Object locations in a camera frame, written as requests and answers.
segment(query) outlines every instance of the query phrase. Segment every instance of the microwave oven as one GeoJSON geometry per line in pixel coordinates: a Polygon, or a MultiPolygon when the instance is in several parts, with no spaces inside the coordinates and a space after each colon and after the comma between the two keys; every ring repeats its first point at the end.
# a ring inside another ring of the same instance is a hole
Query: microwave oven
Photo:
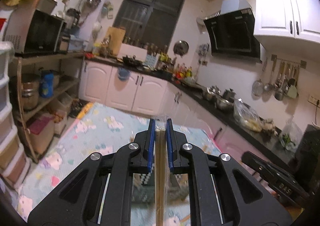
{"type": "Polygon", "coordinates": [[[57,53],[64,20],[31,7],[19,6],[9,19],[4,35],[20,56],[57,53]]]}

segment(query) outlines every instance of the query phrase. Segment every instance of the white cabinet door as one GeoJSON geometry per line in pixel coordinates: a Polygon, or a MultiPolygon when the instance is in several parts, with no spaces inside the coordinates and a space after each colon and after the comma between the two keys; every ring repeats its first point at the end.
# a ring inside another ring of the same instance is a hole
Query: white cabinet door
{"type": "Polygon", "coordinates": [[[113,67],[105,105],[130,111],[136,95],[140,74],[131,72],[126,81],[118,78],[118,68],[113,67]]]}
{"type": "Polygon", "coordinates": [[[166,114],[169,118],[173,118],[177,110],[177,97],[180,90],[168,82],[167,89],[162,99],[161,113],[166,114]]]}
{"type": "Polygon", "coordinates": [[[85,61],[79,89],[80,99],[104,103],[111,70],[109,65],[85,61]]]}
{"type": "Polygon", "coordinates": [[[253,145],[230,127],[227,127],[223,136],[216,140],[216,143],[221,152],[231,155],[239,163],[242,163],[241,157],[246,151],[250,151],[261,159],[269,161],[269,159],[260,153],[253,145]]]}
{"type": "Polygon", "coordinates": [[[166,80],[143,75],[138,82],[132,111],[148,115],[158,114],[167,83],[166,80]]]}
{"type": "Polygon", "coordinates": [[[173,124],[195,127],[196,115],[195,110],[198,103],[184,93],[180,93],[177,98],[177,110],[172,122],[173,124]]]}
{"type": "Polygon", "coordinates": [[[254,35],[294,37],[290,0],[256,0],[254,35]]]}
{"type": "Polygon", "coordinates": [[[214,140],[221,137],[227,128],[227,125],[201,106],[196,109],[196,118],[196,128],[203,129],[214,140]]]}
{"type": "Polygon", "coordinates": [[[295,38],[320,43],[319,0],[291,0],[295,38]]]}

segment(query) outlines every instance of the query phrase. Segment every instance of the electric outlet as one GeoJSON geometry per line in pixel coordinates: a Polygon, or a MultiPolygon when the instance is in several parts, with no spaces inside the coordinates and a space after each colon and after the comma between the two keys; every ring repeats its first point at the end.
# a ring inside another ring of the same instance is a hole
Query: electric outlet
{"type": "Polygon", "coordinates": [[[309,99],[308,99],[308,101],[311,103],[311,104],[313,104],[313,105],[316,105],[317,106],[317,101],[320,101],[320,97],[318,97],[318,96],[314,96],[314,95],[309,95],[309,99]]]}

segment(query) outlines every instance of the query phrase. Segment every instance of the range hood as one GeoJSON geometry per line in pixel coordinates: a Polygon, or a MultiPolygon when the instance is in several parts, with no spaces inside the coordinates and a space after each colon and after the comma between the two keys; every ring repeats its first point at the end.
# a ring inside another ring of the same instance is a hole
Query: range hood
{"type": "Polygon", "coordinates": [[[246,0],[224,0],[221,10],[203,18],[213,56],[260,60],[260,43],[253,36],[254,15],[246,0]]]}

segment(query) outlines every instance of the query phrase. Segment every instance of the metal screw cap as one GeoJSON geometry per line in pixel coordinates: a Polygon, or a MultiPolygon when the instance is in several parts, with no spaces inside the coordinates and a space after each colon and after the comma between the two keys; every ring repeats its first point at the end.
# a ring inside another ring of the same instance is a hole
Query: metal screw cap
{"type": "Polygon", "coordinates": [[[186,143],[186,144],[183,144],[183,149],[185,149],[185,150],[191,150],[192,148],[193,148],[193,146],[191,145],[191,144],[189,144],[189,143],[186,143]]]}
{"type": "Polygon", "coordinates": [[[90,156],[90,158],[91,158],[91,160],[99,160],[100,159],[100,154],[99,153],[93,153],[91,156],[90,156]]]}
{"type": "Polygon", "coordinates": [[[230,155],[228,155],[228,154],[222,154],[222,155],[221,155],[221,159],[222,159],[223,161],[229,161],[229,160],[231,159],[231,157],[230,157],[230,155]]]}
{"type": "Polygon", "coordinates": [[[129,145],[129,148],[132,149],[132,150],[137,149],[138,147],[139,147],[139,145],[137,143],[131,143],[129,145]]]}

